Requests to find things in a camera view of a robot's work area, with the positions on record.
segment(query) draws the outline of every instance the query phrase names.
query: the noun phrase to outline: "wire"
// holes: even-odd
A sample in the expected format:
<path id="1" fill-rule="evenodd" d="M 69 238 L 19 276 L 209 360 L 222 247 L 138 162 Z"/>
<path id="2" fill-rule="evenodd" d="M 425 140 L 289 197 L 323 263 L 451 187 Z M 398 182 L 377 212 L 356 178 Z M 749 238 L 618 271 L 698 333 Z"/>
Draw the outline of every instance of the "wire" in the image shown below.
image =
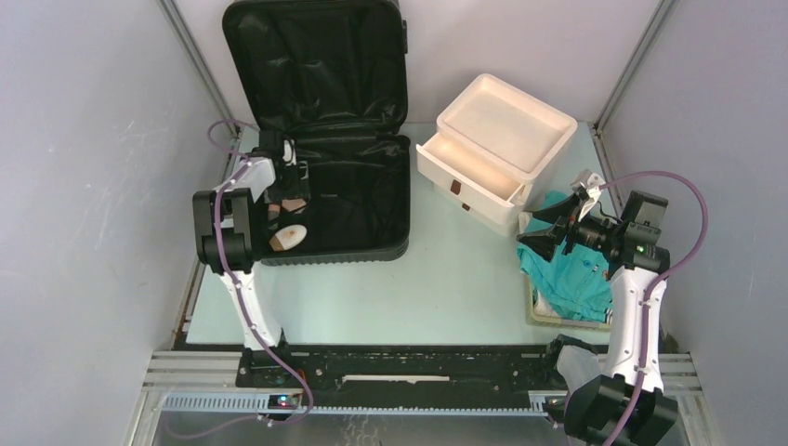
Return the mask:
<path id="1" fill-rule="evenodd" d="M 232 284 L 235 286 L 235 297 L 238 300 L 238 306 L 241 309 L 241 313 L 243 315 L 243 321 L 246 323 L 246 326 L 249 328 L 249 331 L 252 332 L 252 336 L 255 338 L 257 343 L 260 344 L 261 347 L 268 353 L 268 355 L 282 368 L 287 371 L 287 373 L 291 374 L 298 383 L 304 388 L 304 391 L 307 393 L 307 397 L 309 398 L 309 405 L 307 409 L 303 413 L 299 413 L 296 416 L 288 418 L 284 421 L 274 421 L 268 419 L 267 417 L 263 416 L 263 418 L 268 421 L 270 425 L 291 425 L 292 423 L 297 423 L 304 419 L 307 414 L 312 412 L 314 408 L 314 396 L 312 395 L 312 389 L 307 384 L 307 380 L 304 379 L 298 372 L 296 372 L 292 367 L 287 365 L 273 350 L 269 347 L 268 343 L 266 343 L 263 336 L 257 330 L 256 324 L 252 322 L 251 316 L 249 316 L 249 309 L 246 307 L 246 304 L 243 302 L 243 294 L 241 290 L 243 289 L 243 284 L 238 279 L 238 276 L 235 275 L 235 272 L 230 269 L 230 263 L 227 261 L 227 253 L 225 252 L 224 247 L 224 237 L 222 236 L 221 230 L 221 201 L 222 197 L 224 196 L 224 192 L 230 187 L 231 183 L 234 183 L 234 180 L 238 180 L 249 170 L 249 167 L 252 166 L 252 163 L 249 161 L 244 161 L 241 168 L 238 169 L 232 176 L 230 177 L 230 181 L 226 181 L 220 188 L 217 190 L 217 197 L 216 202 L 214 203 L 214 230 L 217 234 L 217 250 L 219 252 L 219 261 L 221 263 L 222 268 L 224 269 L 225 273 L 230 277 Z"/>
<path id="2" fill-rule="evenodd" d="M 682 258 L 681 260 L 679 260 L 679 262 L 676 263 L 673 267 L 669 268 L 667 271 L 657 276 L 653 281 L 651 281 L 651 283 L 649 283 L 649 286 L 646 287 L 646 293 L 643 297 L 643 303 L 644 303 L 643 323 L 641 324 L 642 331 L 640 334 L 640 357 L 639 357 L 640 370 L 637 372 L 637 378 L 635 380 L 635 388 L 632 391 L 632 397 L 629 399 L 629 403 L 626 405 L 626 408 L 624 409 L 624 413 L 622 413 L 621 418 L 619 418 L 615 428 L 611 432 L 608 439 L 606 439 L 605 442 L 602 443 L 602 446 L 611 446 L 613 442 L 615 442 L 615 440 L 621 434 L 622 430 L 624 430 L 624 426 L 626 426 L 626 423 L 629 421 L 629 418 L 632 416 L 632 412 L 635 411 L 635 406 L 637 406 L 637 400 L 640 398 L 640 392 L 643 389 L 643 382 L 646 379 L 646 374 L 644 372 L 644 369 L 648 365 L 648 361 L 649 361 L 648 351 L 649 351 L 650 306 L 646 305 L 646 302 L 648 302 L 649 299 L 651 299 L 651 293 L 653 293 L 654 288 L 656 288 L 660 282 L 670 277 L 672 273 L 678 271 L 681 268 L 684 268 L 684 266 L 687 265 L 687 263 L 689 263 L 690 260 L 692 260 L 698 254 L 698 251 L 701 250 L 701 246 L 703 245 L 703 241 L 706 239 L 706 232 L 709 229 L 709 210 L 706 207 L 706 200 L 703 198 L 701 191 L 694 184 L 692 184 L 691 181 L 682 177 L 681 175 L 674 174 L 671 172 L 664 172 L 662 170 L 649 170 L 649 171 L 638 172 L 636 174 L 621 177 L 609 183 L 605 183 L 604 185 L 602 185 L 601 188 L 605 190 L 612 186 L 625 183 L 626 181 L 631 181 L 633 179 L 637 179 L 641 177 L 668 177 L 675 179 L 676 181 L 680 181 L 681 183 L 684 183 L 684 185 L 687 186 L 690 190 L 692 190 L 693 194 L 695 194 L 695 198 L 698 200 L 698 204 L 701 206 L 701 216 L 703 222 L 701 224 L 701 233 L 698 235 L 698 240 L 692 246 L 692 249 L 689 250 L 687 255 L 684 256 L 684 258 Z"/>
<path id="3" fill-rule="evenodd" d="M 220 143 L 220 142 L 218 142 L 218 141 L 216 141 L 214 139 L 214 137 L 212 136 L 212 134 L 214 132 L 214 129 L 217 128 L 220 125 L 225 125 L 225 124 L 235 124 L 235 125 L 237 125 L 239 127 L 251 128 L 252 130 L 255 130 L 255 131 L 257 131 L 257 126 L 249 124 L 249 123 L 246 123 L 244 121 L 239 121 L 237 119 L 228 118 L 228 119 L 218 120 L 215 123 L 211 124 L 208 127 L 208 131 L 205 132 L 205 135 L 208 137 L 208 140 L 211 141 L 211 144 L 213 144 L 214 147 L 216 147 L 217 149 L 219 149 L 221 151 L 224 151 L 228 155 L 235 155 L 235 156 L 237 156 L 238 158 L 240 158 L 242 160 L 249 159 L 249 157 L 246 155 L 246 153 L 243 153 L 243 152 L 240 152 L 240 151 L 236 151 L 235 149 L 227 147 L 226 145 L 224 145 L 224 144 L 222 144 L 222 143 Z"/>
<path id="4" fill-rule="evenodd" d="M 599 213 L 602 214 L 602 216 L 604 216 L 605 218 L 609 218 L 613 221 L 621 222 L 621 219 L 619 217 L 605 214 L 605 208 L 602 207 L 602 202 L 597 202 L 597 204 L 599 204 Z"/>
<path id="5" fill-rule="evenodd" d="M 553 415 L 549 413 L 547 414 L 547 418 L 545 418 L 545 421 L 549 423 L 555 430 L 564 428 L 564 424 L 556 421 L 556 419 L 553 418 Z M 569 446 L 572 446 L 571 437 L 567 435 L 566 438 L 567 438 L 567 444 L 569 444 Z"/>
<path id="6" fill-rule="evenodd" d="M 208 140 L 210 140 L 211 143 L 214 146 L 216 146 L 217 148 L 221 149 L 222 151 L 224 151 L 224 152 L 226 152 L 226 153 L 228 153 L 230 155 L 235 155 L 235 156 L 239 157 L 241 159 L 241 161 L 242 161 L 241 167 L 237 171 L 235 171 L 235 173 L 233 173 L 230 176 L 229 181 L 226 181 L 219 188 L 219 190 L 217 190 L 217 197 L 216 197 L 216 200 L 214 201 L 214 231 L 216 232 L 216 235 L 217 235 L 217 248 L 218 248 L 217 250 L 218 250 L 218 253 L 219 253 L 219 261 L 220 261 L 221 266 L 224 269 L 224 271 L 230 277 L 230 280 L 232 281 L 233 286 L 235 287 L 235 297 L 238 300 L 238 306 L 241 309 L 241 313 L 243 315 L 243 321 L 246 324 L 246 326 L 249 328 L 249 330 L 252 332 L 252 336 L 260 344 L 260 346 L 263 347 L 263 349 L 266 351 L 266 353 L 276 363 L 278 363 L 285 371 L 287 371 L 287 373 L 291 374 L 298 381 L 298 383 L 304 388 L 304 392 L 307 394 L 307 397 L 309 398 L 309 404 L 307 405 L 307 409 L 303 413 L 298 413 L 296 415 L 293 415 L 290 418 L 287 418 L 286 420 L 282 420 L 282 421 L 272 420 L 272 419 L 268 418 L 267 416 L 263 415 L 262 413 L 258 413 L 258 414 L 255 414 L 255 415 L 244 415 L 244 416 L 240 416 L 238 418 L 233 418 L 233 419 L 231 419 L 231 420 L 229 420 L 229 421 L 227 421 L 225 423 L 222 423 L 219 426 L 215 426 L 215 427 L 212 427 L 212 428 L 210 428 L 208 430 L 205 430 L 204 432 L 199 432 L 199 433 L 195 433 L 195 434 L 178 434 L 177 432 L 173 432 L 173 430 L 171 429 L 171 427 L 170 427 L 170 425 L 168 423 L 164 423 L 164 430 L 166 431 L 166 433 L 170 437 L 173 437 L 175 439 L 201 439 L 203 437 L 207 437 L 209 435 L 215 434 L 218 431 L 224 429 L 225 427 L 232 426 L 232 425 L 234 425 L 236 423 L 241 423 L 241 422 L 251 421 L 251 420 L 258 420 L 258 419 L 266 420 L 266 422 L 268 422 L 269 426 L 274 426 L 274 425 L 291 425 L 293 423 L 297 423 L 297 422 L 303 420 L 304 418 L 306 418 L 306 416 L 310 412 L 312 412 L 312 409 L 314 409 L 314 407 L 315 407 L 314 395 L 312 394 L 312 389 L 309 387 L 309 384 L 307 384 L 306 378 L 304 376 L 302 376 L 299 372 L 294 370 L 292 367 L 287 365 L 287 363 L 284 362 L 279 356 L 277 356 L 273 352 L 273 350 L 269 347 L 269 345 L 266 343 L 265 339 L 263 339 L 263 336 L 257 331 L 257 326 L 252 322 L 252 318 L 249 316 L 249 310 L 246 307 L 246 304 L 243 302 L 243 294 L 241 292 L 241 290 L 243 289 L 243 284 L 238 279 L 238 276 L 236 276 L 235 273 L 232 271 L 232 269 L 230 269 L 230 263 L 227 260 L 227 252 L 225 251 L 224 237 L 222 236 L 222 230 L 221 230 L 221 201 L 222 201 L 222 197 L 224 196 L 224 193 L 227 191 L 227 189 L 233 183 L 235 183 L 235 181 L 240 179 L 243 176 L 243 174 L 246 173 L 246 171 L 249 170 L 249 167 L 252 166 L 252 163 L 249 162 L 249 159 L 248 159 L 248 157 L 246 156 L 245 153 L 242 153 L 240 151 L 236 151 L 234 149 L 226 147 L 226 146 L 222 145 L 221 143 L 215 141 L 211 137 L 211 132 L 213 131 L 213 129 L 216 128 L 218 125 L 223 125 L 223 124 L 237 124 L 237 125 L 242 125 L 242 126 L 245 126 L 247 128 L 251 128 L 253 130 L 256 130 L 254 125 L 250 125 L 248 123 L 245 123 L 243 121 L 238 121 L 236 119 L 223 119 L 221 121 L 216 121 L 215 123 L 211 124 L 210 127 L 208 127 L 208 132 L 207 132 Z"/>

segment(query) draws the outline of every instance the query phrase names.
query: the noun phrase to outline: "table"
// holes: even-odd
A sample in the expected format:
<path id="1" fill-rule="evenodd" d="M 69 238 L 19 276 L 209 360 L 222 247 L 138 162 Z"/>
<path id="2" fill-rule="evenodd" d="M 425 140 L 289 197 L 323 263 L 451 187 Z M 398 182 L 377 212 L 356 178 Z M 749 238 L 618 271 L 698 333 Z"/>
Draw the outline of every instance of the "table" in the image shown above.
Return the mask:
<path id="1" fill-rule="evenodd" d="M 607 344 L 602 332 L 526 323 L 526 277 L 517 243 L 501 237 L 447 201 L 416 170 L 415 144 L 435 125 L 404 125 L 411 147 L 411 233 L 405 255 L 393 262 L 294 267 L 256 265 L 273 311 L 291 344 L 522 345 L 543 344 L 558 334 Z M 250 151 L 256 134 L 242 135 Z M 554 190 L 570 192 L 578 172 L 602 172 L 588 124 L 558 167 Z M 602 204 L 612 209 L 605 191 Z M 242 344 L 241 321 L 218 276 L 204 274 L 187 343 Z"/>

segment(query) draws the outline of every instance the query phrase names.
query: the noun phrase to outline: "folded clothing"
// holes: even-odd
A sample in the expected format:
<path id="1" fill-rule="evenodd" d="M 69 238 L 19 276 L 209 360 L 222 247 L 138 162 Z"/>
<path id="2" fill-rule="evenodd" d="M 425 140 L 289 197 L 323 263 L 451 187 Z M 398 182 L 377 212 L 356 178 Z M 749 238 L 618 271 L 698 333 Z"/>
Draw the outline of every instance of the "folded clothing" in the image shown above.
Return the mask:
<path id="1" fill-rule="evenodd" d="M 565 194 L 551 191 L 545 198 L 545 206 L 564 198 Z M 549 223 L 533 218 L 525 231 L 549 227 Z M 575 245 L 571 254 L 565 256 L 561 253 L 565 245 L 566 242 L 561 243 L 553 261 L 547 262 L 531 248 L 519 244 L 520 269 L 529 275 L 534 288 L 561 319 L 608 322 L 612 294 L 605 278 L 607 260 L 601 253 L 581 245 Z"/>
<path id="2" fill-rule="evenodd" d="M 547 303 L 547 299 L 545 299 L 545 295 L 533 290 L 533 312 L 537 316 L 547 316 L 550 318 L 560 318 L 560 315 L 556 313 L 556 311 L 550 307 L 550 304 Z"/>

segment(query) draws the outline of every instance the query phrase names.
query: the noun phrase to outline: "small bag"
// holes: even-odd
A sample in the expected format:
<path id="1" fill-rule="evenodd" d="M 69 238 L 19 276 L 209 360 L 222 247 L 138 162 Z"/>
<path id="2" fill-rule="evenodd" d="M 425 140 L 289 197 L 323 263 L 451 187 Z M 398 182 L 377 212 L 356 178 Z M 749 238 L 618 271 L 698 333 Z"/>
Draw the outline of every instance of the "small bag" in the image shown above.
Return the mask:
<path id="1" fill-rule="evenodd" d="M 411 142 L 397 135 L 408 112 L 397 0 L 244 0 L 222 27 L 257 124 L 294 139 L 309 164 L 309 203 L 278 222 L 305 226 L 307 237 L 261 262 L 402 256 Z"/>

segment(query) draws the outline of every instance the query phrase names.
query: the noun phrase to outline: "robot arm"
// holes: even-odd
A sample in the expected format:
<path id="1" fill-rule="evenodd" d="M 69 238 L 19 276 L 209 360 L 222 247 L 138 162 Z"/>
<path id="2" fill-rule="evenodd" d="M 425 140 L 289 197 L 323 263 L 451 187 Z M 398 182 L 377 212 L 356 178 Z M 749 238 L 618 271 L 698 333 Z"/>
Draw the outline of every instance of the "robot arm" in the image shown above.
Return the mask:
<path id="1" fill-rule="evenodd" d="M 636 385 L 639 364 L 648 364 L 637 411 L 616 445 L 656 444 L 677 418 L 677 404 L 663 396 L 658 362 L 659 314 L 665 281 L 645 300 L 649 285 L 670 265 L 667 250 L 656 246 L 667 201 L 634 191 L 621 220 L 590 216 L 598 202 L 601 177 L 584 171 L 572 183 L 574 194 L 561 203 L 533 213 L 552 223 L 547 230 L 518 236 L 518 241 L 547 261 L 564 240 L 563 254 L 579 243 L 602 253 L 610 263 L 612 325 L 608 357 L 602 369 L 596 355 L 578 347 L 564 347 L 558 371 L 565 376 L 569 396 L 564 428 L 568 435 L 591 444 L 602 444 L 610 435 Z"/>
<path id="2" fill-rule="evenodd" d="M 246 169 L 240 177 L 234 175 L 212 190 L 195 193 L 192 198 L 197 256 L 219 275 L 230 295 L 236 295 L 238 285 L 219 258 L 215 226 L 217 192 L 223 189 L 219 209 L 222 244 L 228 265 L 240 282 L 241 287 L 237 289 L 241 291 L 244 308 L 237 299 L 232 302 L 238 314 L 247 311 L 266 344 L 276 347 L 282 339 L 282 326 L 273 316 L 269 296 L 256 283 L 253 266 L 269 250 L 268 203 L 307 200 L 309 175 L 306 163 L 296 160 L 294 142 L 275 132 L 261 132 L 259 146 L 248 158 L 241 159 L 237 168 L 241 163 L 246 163 Z M 244 346 L 262 350 L 252 328 L 245 323 L 242 326 Z"/>

